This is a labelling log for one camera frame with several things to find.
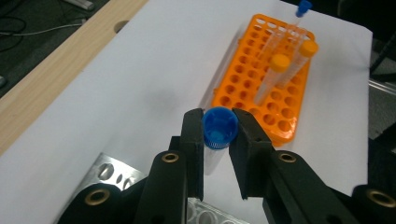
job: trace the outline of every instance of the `test tube rack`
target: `test tube rack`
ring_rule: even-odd
[[[270,137],[274,147],[280,147],[294,138],[310,66],[308,62],[284,89],[274,87],[262,105],[254,104],[254,96],[269,67],[269,59],[258,62],[257,57],[262,54],[262,48],[271,34],[277,29],[285,31],[287,26],[283,21],[262,14],[253,16],[238,41],[238,48],[222,81],[214,89],[211,103],[212,106],[249,111]],[[309,31],[305,38],[315,40]],[[292,57],[297,47],[291,46],[287,40],[284,38],[278,44],[276,53]]]

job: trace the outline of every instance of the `white table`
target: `white table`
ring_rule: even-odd
[[[277,1],[148,2],[0,158],[2,223],[51,223],[100,152],[148,173],[201,102],[237,30]],[[311,65],[295,140],[329,186],[350,194],[367,177],[368,66],[372,33],[309,12],[301,26],[320,50]],[[266,223],[262,200],[240,199],[229,157],[205,178],[205,201]]]

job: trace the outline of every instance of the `yellow cap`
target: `yellow cap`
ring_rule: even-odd
[[[315,41],[305,40],[300,46],[299,52],[304,57],[310,58],[318,51],[319,46]]]
[[[281,73],[289,68],[290,59],[283,54],[276,54],[272,57],[270,68],[275,72]]]

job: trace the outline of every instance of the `brass insert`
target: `brass insert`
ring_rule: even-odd
[[[96,206],[104,203],[109,197],[110,191],[108,191],[108,189],[95,189],[85,197],[85,203],[87,205]]]
[[[366,195],[371,201],[373,201],[379,205],[382,205],[382,206],[388,207],[388,208],[396,207],[396,201],[392,197],[390,197],[388,194],[383,193],[379,190],[368,189],[366,192]]]
[[[170,153],[166,153],[165,155],[163,155],[164,162],[171,163],[171,162],[175,162],[177,160],[178,160],[178,155],[175,153],[170,152]]]
[[[282,153],[279,155],[279,159],[285,162],[295,162],[297,159],[291,156],[289,153]]]

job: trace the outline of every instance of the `blue cap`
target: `blue cap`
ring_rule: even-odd
[[[307,0],[302,0],[298,5],[296,17],[301,18],[311,7],[312,3],[308,2]]]
[[[226,107],[213,107],[202,118],[205,145],[223,149],[230,145],[238,133],[238,118]]]

